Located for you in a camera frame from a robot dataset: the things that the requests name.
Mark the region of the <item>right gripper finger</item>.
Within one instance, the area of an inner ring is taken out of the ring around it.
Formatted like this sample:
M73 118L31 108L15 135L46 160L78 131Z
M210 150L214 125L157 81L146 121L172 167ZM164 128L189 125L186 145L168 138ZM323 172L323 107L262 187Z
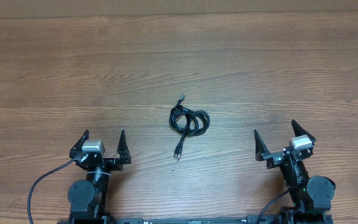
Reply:
M296 137L307 135L312 143L316 142L316 138L309 132L307 132L305 129L303 129L294 119L291 120L291 126Z
M255 160L264 161L265 158L270 155L270 151L262 140L258 130L254 130L255 138Z

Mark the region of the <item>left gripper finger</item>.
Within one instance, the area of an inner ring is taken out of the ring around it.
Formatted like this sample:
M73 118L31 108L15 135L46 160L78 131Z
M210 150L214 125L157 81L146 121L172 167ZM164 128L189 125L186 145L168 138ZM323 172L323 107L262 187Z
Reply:
M76 144L70 149L70 152L78 152L82 150L82 146L86 140L89 139L90 132L88 129L84 131L80 139L76 142Z
M117 153L120 155L121 159L130 159L131 155L127 146L127 142L126 142L126 133L125 131L122 129L121 130L121 135L119 138L119 144L117 146Z

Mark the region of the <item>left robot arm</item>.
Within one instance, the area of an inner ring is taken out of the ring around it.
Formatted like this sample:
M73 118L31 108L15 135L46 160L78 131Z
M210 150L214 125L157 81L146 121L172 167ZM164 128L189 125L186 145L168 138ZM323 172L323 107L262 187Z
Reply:
M86 177L72 183L68 189L70 214L67 223L116 223L106 211L109 181L112 171L122 171L131 163L125 131L121 131L116 158L104 156L106 150L101 140L91 140L86 130L70 149L69 157L86 171Z

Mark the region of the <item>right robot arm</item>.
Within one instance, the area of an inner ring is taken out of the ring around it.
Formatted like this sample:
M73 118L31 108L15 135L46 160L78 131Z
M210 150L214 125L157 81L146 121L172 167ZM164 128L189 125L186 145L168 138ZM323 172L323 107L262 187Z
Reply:
M255 160L265 161L266 167L278 167L283 175L286 191L272 199L260 211L256 223L332 223L333 218L326 215L331 209L336 184L331 179L316 175L310 177L303 161L313 155L316 138L303 129L294 119L291 126L295 137L282 151L271 153L258 130L254 130ZM291 197L293 205L282 207L276 215L265 212L285 195Z

